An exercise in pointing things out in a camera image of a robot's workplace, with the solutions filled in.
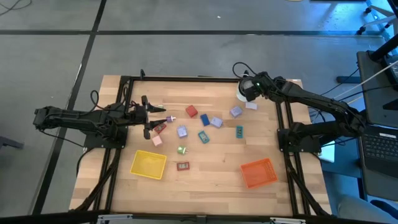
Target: cube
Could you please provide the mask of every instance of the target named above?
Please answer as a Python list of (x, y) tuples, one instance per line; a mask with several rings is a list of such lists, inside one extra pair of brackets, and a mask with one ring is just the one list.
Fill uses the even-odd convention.
[(185, 153), (187, 153), (187, 148), (185, 147), (185, 146), (179, 146), (178, 148), (177, 148), (177, 153), (178, 154), (181, 154), (181, 155), (185, 155)]
[(209, 139), (209, 137), (207, 136), (207, 134), (205, 133), (205, 131), (199, 132), (198, 135), (199, 135), (200, 140), (201, 140), (204, 144), (206, 144), (206, 143), (208, 143), (208, 142), (210, 141), (210, 139)]
[(209, 121), (209, 118), (207, 117), (207, 114), (200, 115), (200, 119), (203, 122), (204, 126), (208, 126), (210, 124), (210, 121)]
[(236, 127), (236, 138), (243, 138), (243, 126)]
[(256, 110), (257, 109), (257, 104), (251, 103), (251, 102), (246, 102), (246, 108), (247, 109)]
[(229, 112), (231, 113), (232, 117), (236, 118), (243, 113), (243, 110), (239, 106), (235, 106)]
[(155, 146), (159, 146), (159, 145), (161, 145), (163, 143), (162, 139), (160, 138), (160, 136), (153, 137), (152, 138), (152, 142), (154, 142)]
[(177, 163), (177, 170), (189, 170), (189, 162), (178, 162)]
[(157, 134), (160, 134), (166, 128), (166, 124), (162, 123), (154, 128)]
[(176, 119), (176, 117), (173, 117), (173, 116), (167, 116), (166, 117), (166, 120), (167, 120), (168, 123), (173, 122), (175, 119)]
[(211, 125), (213, 125), (216, 128), (220, 128), (222, 124), (223, 120), (217, 117), (213, 117), (213, 119), (211, 120)]
[(177, 134), (180, 138), (184, 138), (188, 136), (187, 133), (187, 128), (185, 127), (185, 125), (181, 125), (177, 128)]
[(185, 111), (188, 113), (188, 115), (192, 118), (194, 117), (196, 114), (198, 114), (198, 111), (192, 106), (190, 105), (189, 107), (187, 107), (185, 109)]

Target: pink block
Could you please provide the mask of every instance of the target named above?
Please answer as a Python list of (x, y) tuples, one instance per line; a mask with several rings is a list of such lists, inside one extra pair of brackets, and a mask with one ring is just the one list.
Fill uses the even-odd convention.
[(160, 138), (160, 136), (153, 137), (152, 141), (154, 142), (155, 146), (159, 146), (159, 145), (161, 145), (163, 143), (162, 139)]

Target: plastic bin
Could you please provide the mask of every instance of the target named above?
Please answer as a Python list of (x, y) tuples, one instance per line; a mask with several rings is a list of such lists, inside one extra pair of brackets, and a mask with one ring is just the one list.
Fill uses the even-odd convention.
[(165, 155), (137, 150), (130, 173), (160, 180), (166, 165)]
[(278, 181), (278, 176), (268, 158), (243, 164), (241, 170), (246, 187), (249, 189)]

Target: gray floor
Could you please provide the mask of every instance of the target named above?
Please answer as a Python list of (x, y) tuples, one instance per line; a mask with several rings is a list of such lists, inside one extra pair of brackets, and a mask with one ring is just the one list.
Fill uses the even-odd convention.
[[(90, 30), (99, 4), (33, 0), (25, 9), (0, 16), (0, 29)], [(372, 21), (363, 15), (365, 8), (363, 2), (309, 0), (113, 0), (107, 2), (99, 29), (357, 30)], [(34, 129), (34, 109), (65, 107), (87, 40), (86, 35), (0, 35), (0, 136), (25, 142), (23, 150), (0, 150), (0, 217), (29, 213), (53, 143)], [(356, 69), (357, 51), (374, 50), (383, 43), (380, 37), (97, 36), (75, 109), (91, 108), (89, 93), (99, 89), (103, 75), (138, 75), (143, 68), (147, 75), (232, 77), (231, 66), (237, 61), (272, 77), (302, 79), (306, 89), (321, 93), (336, 85), (336, 76)], [(351, 86), (342, 85), (335, 93)], [(68, 131), (67, 138), (84, 140), (76, 131)], [(80, 154), (81, 149), (64, 143), (45, 213), (67, 211)], [(350, 190), (347, 186), (337, 187), (345, 192)]]

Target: wooden table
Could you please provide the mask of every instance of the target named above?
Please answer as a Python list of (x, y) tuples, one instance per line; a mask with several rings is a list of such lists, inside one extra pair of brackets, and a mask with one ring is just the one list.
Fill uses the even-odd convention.
[[(105, 75), (99, 90), (99, 105), (114, 103), (120, 76)], [(293, 82), (301, 85), (300, 80)], [(112, 212), (214, 214), (214, 215), (291, 215), (290, 197), (283, 155), (278, 149), (278, 128), (275, 103), (257, 98), (258, 110), (245, 108), (236, 98), (236, 83), (155, 82), (135, 81), (132, 99), (141, 102), (147, 95), (153, 105), (164, 105), (166, 112), (150, 114), (150, 120), (177, 117), (160, 133), (163, 145), (155, 147), (143, 137), (143, 127), (129, 127), (126, 147), (122, 150), (114, 188)], [(193, 105), (198, 115), (190, 118), (185, 108)], [(244, 112), (234, 119), (229, 111), (240, 106)], [(292, 104), (294, 121), (310, 123), (305, 105)], [(199, 115), (217, 116), (224, 123), (220, 129), (203, 127)], [(285, 127), (287, 118), (284, 112)], [(177, 126), (185, 125), (188, 137), (179, 139)], [(235, 137), (237, 125), (244, 126), (244, 139)], [(205, 130), (210, 142), (203, 144), (198, 133)], [(179, 145), (187, 146), (189, 153), (177, 154)], [(137, 150), (167, 156), (161, 180), (130, 173)], [(70, 208), (79, 206), (97, 184), (104, 149), (94, 149), (82, 160)], [(302, 158), (305, 183), (309, 191), (327, 211), (331, 212), (319, 160), (306, 153)], [(247, 189), (240, 165), (270, 158), (279, 181)], [(177, 171), (176, 163), (189, 161), (190, 170)], [(103, 190), (100, 208), (108, 187)], [(300, 191), (296, 187), (298, 208), (303, 213)]]

